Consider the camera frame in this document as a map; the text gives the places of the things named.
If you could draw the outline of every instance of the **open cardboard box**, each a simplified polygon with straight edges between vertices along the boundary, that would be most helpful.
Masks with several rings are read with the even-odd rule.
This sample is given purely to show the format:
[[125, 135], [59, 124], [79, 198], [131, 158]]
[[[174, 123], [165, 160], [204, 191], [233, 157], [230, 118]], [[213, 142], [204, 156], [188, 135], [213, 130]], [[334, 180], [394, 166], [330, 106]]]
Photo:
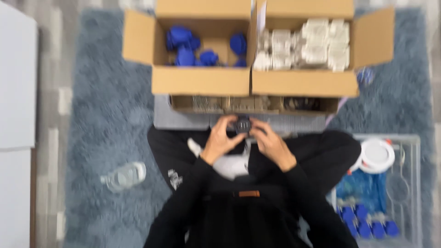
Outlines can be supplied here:
[[[334, 114], [337, 112], [338, 99], [336, 98], [320, 98], [320, 109], [318, 111], [306, 111], [306, 110], [288, 110], [284, 108], [283, 97], [269, 96], [270, 104], [268, 108], [263, 110], [260, 108], [264, 103], [259, 96], [249, 97], [210, 97], [209, 101], [218, 105], [219, 109], [211, 110], [198, 110], [193, 107], [192, 96], [170, 96], [170, 105], [176, 111], [184, 113], [215, 113], [215, 114], [252, 114], [252, 113], [264, 113], [264, 114], [289, 114], [289, 115], [324, 115]], [[254, 106], [254, 109], [238, 109], [235, 106], [247, 105]]]
[[344, 72], [324, 69], [252, 70], [252, 94], [335, 98], [357, 97], [355, 70], [393, 58], [393, 8], [354, 18], [353, 0], [269, 0], [259, 2], [258, 32], [263, 29], [298, 31], [308, 18], [345, 19], [350, 23], [350, 65]]
[[[152, 65], [152, 93], [250, 95], [257, 31], [256, 17], [251, 17], [251, 0], [158, 0], [155, 13], [156, 17], [125, 11], [122, 50], [124, 59]], [[189, 28], [201, 39], [199, 51], [212, 49], [228, 67], [167, 66], [176, 56], [167, 51], [165, 43], [166, 32], [173, 25]], [[230, 38], [236, 33], [247, 37], [246, 68], [231, 67], [238, 59], [230, 49]]]

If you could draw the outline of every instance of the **black sweatpants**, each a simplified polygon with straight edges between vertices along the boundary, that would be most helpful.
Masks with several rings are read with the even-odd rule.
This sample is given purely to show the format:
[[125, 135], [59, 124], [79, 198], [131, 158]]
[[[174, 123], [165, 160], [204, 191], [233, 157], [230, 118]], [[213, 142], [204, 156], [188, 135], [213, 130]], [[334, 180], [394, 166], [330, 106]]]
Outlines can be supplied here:
[[[194, 164], [196, 157], [190, 151], [187, 140], [192, 138], [204, 147], [209, 137], [207, 131], [170, 131], [157, 130], [152, 126], [148, 141], [169, 187], [170, 172], [185, 180], [185, 174]], [[323, 193], [328, 193], [341, 180], [342, 176], [355, 163], [360, 155], [360, 143], [352, 136], [340, 131], [325, 131], [320, 134], [308, 134], [285, 140], [289, 150], [295, 155], [297, 163], [305, 171], [310, 181]], [[245, 142], [240, 143], [229, 154], [241, 154]], [[280, 184], [282, 172], [271, 160], [259, 152], [257, 144], [251, 145], [248, 172], [255, 179], [255, 184]], [[210, 182], [209, 191], [248, 190], [242, 182], [229, 181], [215, 175]]]

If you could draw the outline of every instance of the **hand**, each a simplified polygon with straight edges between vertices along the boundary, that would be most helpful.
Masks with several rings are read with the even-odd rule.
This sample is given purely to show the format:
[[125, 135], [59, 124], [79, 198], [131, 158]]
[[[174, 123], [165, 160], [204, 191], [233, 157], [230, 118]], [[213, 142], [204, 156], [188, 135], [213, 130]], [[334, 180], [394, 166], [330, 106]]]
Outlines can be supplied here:
[[257, 140], [259, 151], [271, 159], [283, 172], [294, 168], [297, 164], [297, 160], [288, 149], [285, 141], [272, 130], [267, 122], [254, 118], [250, 118], [250, 121], [250, 135], [253, 135]]
[[237, 121], [235, 115], [222, 116], [211, 129], [207, 144], [200, 154], [200, 157], [207, 164], [213, 165], [218, 158], [233, 150], [237, 144], [246, 138], [247, 133], [240, 133], [231, 139], [227, 136], [227, 126], [234, 121]]

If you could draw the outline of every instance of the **person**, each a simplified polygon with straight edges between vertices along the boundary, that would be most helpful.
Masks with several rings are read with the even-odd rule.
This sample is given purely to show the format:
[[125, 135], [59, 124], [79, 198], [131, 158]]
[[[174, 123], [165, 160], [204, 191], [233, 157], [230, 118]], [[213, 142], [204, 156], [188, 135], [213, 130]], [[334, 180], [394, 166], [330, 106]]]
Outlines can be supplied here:
[[[203, 132], [150, 128], [149, 145], [173, 193], [144, 247], [308, 247], [298, 235], [299, 215], [314, 248], [357, 247], [325, 195], [357, 160], [359, 142], [339, 131], [283, 140], [268, 123], [250, 118], [257, 144], [248, 146], [247, 134], [227, 132], [236, 120], [222, 116]], [[198, 156], [191, 141], [201, 147]], [[248, 173], [232, 180], [213, 165], [234, 154], [248, 158]]]

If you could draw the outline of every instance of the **blue shaggy rug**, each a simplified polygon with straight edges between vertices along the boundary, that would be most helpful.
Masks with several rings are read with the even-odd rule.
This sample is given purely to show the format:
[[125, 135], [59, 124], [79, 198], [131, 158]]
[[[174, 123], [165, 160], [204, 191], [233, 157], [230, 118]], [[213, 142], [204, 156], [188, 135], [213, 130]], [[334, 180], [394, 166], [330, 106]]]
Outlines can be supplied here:
[[[169, 197], [147, 143], [153, 120], [151, 69], [121, 57], [122, 11], [81, 16], [66, 170], [64, 248], [139, 248]], [[377, 66], [373, 86], [349, 100], [330, 124], [353, 133], [416, 133], [421, 137], [424, 247], [430, 244], [434, 128], [420, 9], [396, 13], [395, 59]], [[100, 176], [143, 162], [146, 179], [112, 193]]]

